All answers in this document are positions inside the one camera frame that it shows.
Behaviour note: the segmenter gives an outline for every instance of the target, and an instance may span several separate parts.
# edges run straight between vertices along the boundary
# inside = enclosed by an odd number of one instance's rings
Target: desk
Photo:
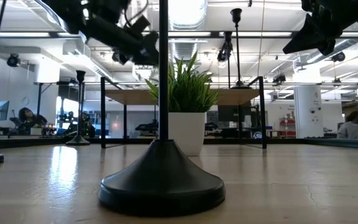
[[[158,102],[149,93],[149,90],[106,90],[105,89],[105,78],[101,79],[101,98],[104,99],[106,96],[110,99],[117,101],[124,105],[124,133],[127,131],[125,120],[127,116],[126,106],[127,105],[156,105]],[[256,97],[260,97],[260,111],[262,119],[262,148],[266,148],[266,123],[265,123],[265,100],[264,100],[264,80],[263,77],[257,77],[252,80],[248,86],[259,82],[259,89],[218,89],[218,101],[215,105],[221,106],[238,106],[243,105]],[[101,117],[105,117],[105,101],[101,101]]]
[[[106,96],[123,105],[155,105],[148,90],[106,90]],[[259,96],[259,90],[218,90],[216,105],[237,106]]]

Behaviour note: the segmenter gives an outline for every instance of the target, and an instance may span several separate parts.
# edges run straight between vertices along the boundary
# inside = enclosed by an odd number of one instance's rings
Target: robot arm
[[[80,34],[87,43],[94,38],[113,51],[113,60],[125,64],[128,60],[139,65],[158,65],[154,31],[142,35],[149,21],[141,16],[130,27],[117,26],[121,12],[130,0],[35,0],[70,34]]]
[[[301,50],[318,49],[329,55],[335,47],[335,39],[344,29],[358,22],[358,0],[301,0],[306,15],[305,24],[284,47],[286,54]]]

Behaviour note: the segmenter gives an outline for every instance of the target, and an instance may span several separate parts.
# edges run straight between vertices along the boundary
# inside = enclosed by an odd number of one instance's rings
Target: white pot
[[[42,128],[31,128],[30,134],[31,135],[42,135]]]
[[[205,113],[169,113],[169,138],[187,156],[199,156],[204,144]]]

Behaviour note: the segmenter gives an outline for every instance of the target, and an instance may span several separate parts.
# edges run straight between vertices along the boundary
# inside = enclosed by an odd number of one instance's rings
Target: white column
[[[294,81],[297,83],[319,83],[319,67],[307,65],[303,69],[294,66]],[[321,111],[321,87],[318,85],[295,87],[295,125],[296,137],[323,137],[323,112]]]
[[[49,58],[40,61],[35,66],[35,81],[39,83],[52,83],[59,81],[60,65]],[[48,123],[55,124],[56,119],[56,98],[58,96],[58,86],[44,84],[42,89],[46,89],[41,95],[40,114],[44,116]]]

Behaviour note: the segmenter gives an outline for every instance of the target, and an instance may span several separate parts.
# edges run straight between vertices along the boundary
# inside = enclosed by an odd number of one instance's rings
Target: ceiling
[[[177,11],[185,12],[194,1],[181,0],[182,8],[175,8]],[[234,23],[231,21],[230,11],[235,7],[243,10],[242,19],[239,23],[240,31],[293,31],[300,30],[305,19],[305,12],[301,10],[300,0],[269,0],[264,4],[263,0],[253,0],[252,7],[247,7],[248,1],[225,1],[209,0],[206,10],[206,17],[202,30],[234,30]],[[148,17],[150,29],[158,30],[158,1],[150,0],[145,15]],[[4,20],[2,22],[4,32],[63,32],[63,30],[51,21],[47,13],[34,1],[8,0]],[[358,24],[353,24],[347,31],[358,31]],[[219,39],[198,39],[202,43],[198,46],[199,70],[210,70],[214,73],[214,82],[227,82],[227,65],[218,63],[216,52],[223,44],[223,38]],[[38,46],[54,54],[60,60],[67,60],[66,63],[73,63],[63,55],[61,46],[65,39],[1,39],[0,45],[13,46]],[[292,81],[293,60],[299,55],[310,54],[315,50],[298,52],[285,55],[283,47],[290,39],[240,39],[240,70],[244,81],[251,80],[257,76],[264,76],[268,82],[279,73],[284,73],[287,82]],[[111,59],[111,50],[108,46],[91,40],[88,42],[91,50],[90,57],[96,60],[116,81],[136,82],[132,76],[133,64],[120,65]],[[236,41],[233,39],[234,51],[237,52]],[[317,65],[324,82],[331,82],[334,77],[341,77],[342,82],[358,82],[358,43],[343,51],[346,59],[343,62],[334,64],[321,61]],[[237,57],[232,56],[230,62],[231,81],[237,80]],[[343,90],[354,90],[356,86],[349,86]]]

